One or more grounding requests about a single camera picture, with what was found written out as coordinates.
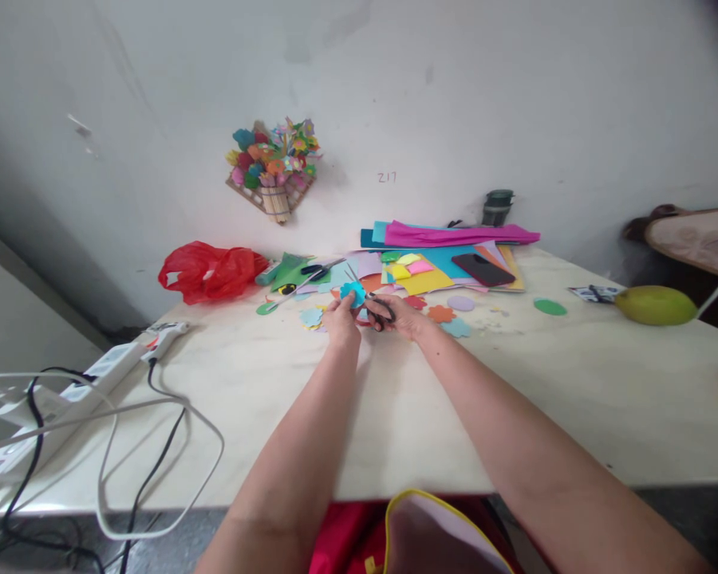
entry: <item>table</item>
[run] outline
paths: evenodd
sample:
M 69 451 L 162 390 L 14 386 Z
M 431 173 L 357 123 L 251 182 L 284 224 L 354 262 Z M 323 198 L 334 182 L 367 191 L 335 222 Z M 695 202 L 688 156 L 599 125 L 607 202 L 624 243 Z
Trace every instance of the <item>table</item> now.
M 459 313 L 473 327 L 460 341 L 565 428 L 629 486 L 718 482 L 718 330 L 700 321 L 661 328 L 625 319 L 612 305 L 586 303 L 571 286 L 613 285 L 535 246 L 515 249 L 527 293 L 465 289 L 476 302 Z M 223 460 L 198 506 L 226 506 L 327 345 L 298 313 L 330 295 L 288 301 L 255 314 L 260 289 L 228 304 L 177 305 L 162 320 L 193 328 L 157 372 L 188 396 L 226 437 Z M 533 306 L 549 297 L 568 309 L 549 316 Z M 444 391 L 416 345 L 398 333 L 363 332 L 363 383 L 337 483 L 338 500 L 389 498 L 408 487 L 436 493 L 489 493 L 482 469 Z M 115 403 L 153 399 L 146 366 L 112 393 Z M 111 509 L 127 510 L 164 444 L 177 407 L 122 417 L 106 479 Z M 23 513 L 89 513 L 108 423 L 89 423 L 33 478 Z M 210 433 L 190 421 L 180 430 L 145 509 L 183 508 L 211 464 Z M 0 492 L 0 511 L 9 490 Z

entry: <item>red plastic bag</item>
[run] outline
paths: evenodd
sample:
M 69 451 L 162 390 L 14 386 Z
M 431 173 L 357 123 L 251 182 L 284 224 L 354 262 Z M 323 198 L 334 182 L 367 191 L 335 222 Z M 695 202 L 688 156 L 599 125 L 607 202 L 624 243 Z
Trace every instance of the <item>red plastic bag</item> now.
M 165 289 L 180 291 L 184 303 L 194 305 L 241 295 L 267 265 L 262 255 L 246 247 L 224 250 L 191 242 L 168 255 L 158 279 Z M 206 279 L 208 271 L 212 274 Z M 174 272 L 178 279 L 168 285 L 168 273 Z

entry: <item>black phone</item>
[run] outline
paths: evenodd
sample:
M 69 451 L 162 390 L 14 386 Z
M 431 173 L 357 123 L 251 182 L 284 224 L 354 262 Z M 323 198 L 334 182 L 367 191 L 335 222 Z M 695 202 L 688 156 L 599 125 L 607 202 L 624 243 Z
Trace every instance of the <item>black phone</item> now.
M 487 261 L 479 254 L 456 255 L 452 258 L 452 263 L 486 287 L 505 285 L 516 280 L 516 277 L 505 269 Z

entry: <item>hand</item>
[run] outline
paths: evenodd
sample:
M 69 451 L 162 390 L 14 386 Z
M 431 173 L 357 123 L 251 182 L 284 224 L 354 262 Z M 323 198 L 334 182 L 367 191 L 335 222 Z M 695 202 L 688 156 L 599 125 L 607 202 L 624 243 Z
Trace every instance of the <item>hand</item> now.
M 356 295 L 356 292 L 352 291 L 343 299 L 336 299 L 329 304 L 322 316 L 322 323 L 329 333 L 330 343 L 359 341 L 361 338 L 355 322 L 359 309 L 351 309 L 351 304 Z
M 386 322 L 385 328 L 387 329 L 396 329 L 408 339 L 415 340 L 417 336 L 420 335 L 420 331 L 423 327 L 429 323 L 423 313 L 416 311 L 396 295 L 376 295 L 375 297 L 384 303 L 388 303 L 391 309 L 393 309 L 393 314 L 396 315 L 396 321 L 394 323 Z M 371 299 L 365 300 L 365 307 L 373 313 L 390 319 L 388 310 L 383 305 Z M 375 330 L 378 330 L 375 318 L 372 315 L 369 316 L 369 322 Z

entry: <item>purple paper circle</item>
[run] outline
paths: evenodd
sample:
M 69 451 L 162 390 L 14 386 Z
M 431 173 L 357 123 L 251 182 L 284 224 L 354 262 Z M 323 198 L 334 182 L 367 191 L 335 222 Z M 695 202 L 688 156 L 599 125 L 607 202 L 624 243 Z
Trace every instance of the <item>purple paper circle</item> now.
M 473 311 L 473 308 L 476 307 L 476 303 L 473 302 L 473 299 L 468 299 L 462 295 L 450 297 L 447 299 L 447 305 L 456 311 Z

